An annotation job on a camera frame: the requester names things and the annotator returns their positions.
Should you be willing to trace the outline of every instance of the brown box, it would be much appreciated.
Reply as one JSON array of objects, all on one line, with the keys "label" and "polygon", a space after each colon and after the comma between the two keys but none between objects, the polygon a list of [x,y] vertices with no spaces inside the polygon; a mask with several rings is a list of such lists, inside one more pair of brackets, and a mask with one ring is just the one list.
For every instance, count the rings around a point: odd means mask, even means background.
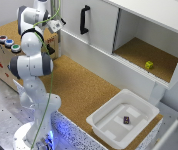
[{"label": "brown box", "polygon": [[[0,27],[0,36],[6,35],[9,39],[14,40],[15,44],[20,45],[21,36],[18,34],[18,27],[17,27],[17,21],[11,22],[9,24],[6,24],[4,26]],[[58,35],[51,34],[48,29],[44,32],[44,40],[45,44],[50,44],[52,48],[55,49],[55,53],[51,55],[51,58],[54,60],[58,58]],[[18,54],[14,54],[11,52],[10,49],[5,48],[4,45],[0,44],[0,78],[6,82],[10,87],[12,87],[14,90],[17,91],[17,88],[13,82],[13,79],[18,81],[20,84],[22,84],[22,80],[18,80],[8,69],[8,65],[10,63],[10,60],[12,57],[16,55],[24,55],[23,52],[20,52]]]}]

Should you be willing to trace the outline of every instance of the black handle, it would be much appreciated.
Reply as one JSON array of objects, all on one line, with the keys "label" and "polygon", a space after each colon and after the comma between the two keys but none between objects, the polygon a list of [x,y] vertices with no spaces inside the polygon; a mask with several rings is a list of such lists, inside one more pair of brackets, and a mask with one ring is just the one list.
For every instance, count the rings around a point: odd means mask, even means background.
[{"label": "black handle", "polygon": [[81,34],[85,34],[87,33],[89,30],[85,28],[85,12],[90,10],[90,7],[89,6],[85,6],[85,8],[83,8],[81,10],[81,25],[80,25],[80,31],[81,31]]}]

